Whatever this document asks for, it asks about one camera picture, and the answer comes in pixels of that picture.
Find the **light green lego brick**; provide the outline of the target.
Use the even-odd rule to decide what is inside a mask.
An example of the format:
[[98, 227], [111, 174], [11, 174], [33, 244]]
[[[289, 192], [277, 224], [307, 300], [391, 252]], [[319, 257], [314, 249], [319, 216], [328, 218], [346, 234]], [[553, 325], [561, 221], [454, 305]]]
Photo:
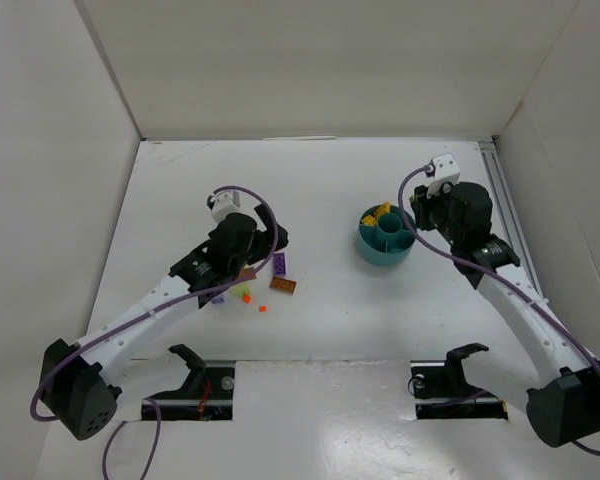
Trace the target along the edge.
[[230, 293], [233, 296], [238, 297], [241, 301], [243, 301], [242, 297], [244, 295], [251, 296], [251, 290], [250, 290], [249, 284], [247, 282], [234, 285], [233, 287], [230, 288]]

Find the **yellow lego brick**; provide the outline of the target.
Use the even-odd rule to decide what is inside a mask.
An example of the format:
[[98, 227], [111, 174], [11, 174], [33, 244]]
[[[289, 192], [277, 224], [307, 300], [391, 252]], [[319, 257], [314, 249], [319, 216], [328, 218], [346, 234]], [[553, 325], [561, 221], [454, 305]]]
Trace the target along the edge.
[[391, 204], [389, 202], [384, 202], [381, 204], [373, 213], [373, 216], [378, 219], [381, 216], [391, 212]]
[[369, 227], [375, 227], [378, 223], [378, 219], [374, 215], [366, 215], [361, 219], [361, 224]]

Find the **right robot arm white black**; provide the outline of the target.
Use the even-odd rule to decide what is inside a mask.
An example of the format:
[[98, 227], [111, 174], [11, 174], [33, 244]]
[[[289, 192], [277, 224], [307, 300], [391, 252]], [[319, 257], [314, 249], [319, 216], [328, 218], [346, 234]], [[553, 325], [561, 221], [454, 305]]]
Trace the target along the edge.
[[461, 360], [464, 378], [525, 411], [536, 435], [548, 446], [581, 444], [600, 432], [600, 360], [557, 319], [530, 284], [520, 259], [491, 231], [492, 201], [486, 188], [472, 182], [421, 185], [410, 205], [415, 228], [437, 231], [449, 244], [450, 259], [470, 285], [500, 314], [523, 346], [533, 374], [494, 375], [487, 349], [474, 345]]

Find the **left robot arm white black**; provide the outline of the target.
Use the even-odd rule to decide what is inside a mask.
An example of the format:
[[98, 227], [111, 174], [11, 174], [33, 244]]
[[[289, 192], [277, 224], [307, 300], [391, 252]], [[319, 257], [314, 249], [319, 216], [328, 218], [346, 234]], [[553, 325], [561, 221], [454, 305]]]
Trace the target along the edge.
[[31, 417], [58, 421], [83, 441], [101, 431], [126, 403], [164, 391], [194, 391], [206, 364], [189, 347], [172, 345], [147, 361], [139, 356], [166, 330], [243, 281], [246, 267], [260, 270], [287, 246], [287, 231], [268, 204], [260, 202], [254, 210], [254, 216], [227, 214], [205, 242], [111, 323], [73, 342], [58, 339], [49, 345]]

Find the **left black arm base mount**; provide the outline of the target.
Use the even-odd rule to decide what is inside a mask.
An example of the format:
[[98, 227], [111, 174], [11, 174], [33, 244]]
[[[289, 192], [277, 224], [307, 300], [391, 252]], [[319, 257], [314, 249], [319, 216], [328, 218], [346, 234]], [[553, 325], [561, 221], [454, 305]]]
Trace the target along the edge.
[[188, 374], [179, 388], [151, 397], [162, 421], [231, 421], [236, 362], [206, 362], [184, 344], [169, 348], [185, 362]]

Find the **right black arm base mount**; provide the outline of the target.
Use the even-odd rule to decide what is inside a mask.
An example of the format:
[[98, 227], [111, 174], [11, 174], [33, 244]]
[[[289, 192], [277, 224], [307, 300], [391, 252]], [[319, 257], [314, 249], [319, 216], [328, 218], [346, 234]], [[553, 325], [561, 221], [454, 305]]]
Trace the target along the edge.
[[443, 360], [412, 360], [407, 390], [415, 400], [417, 420], [507, 420], [506, 404], [490, 392], [470, 385], [462, 362], [487, 352], [480, 343], [456, 347]]

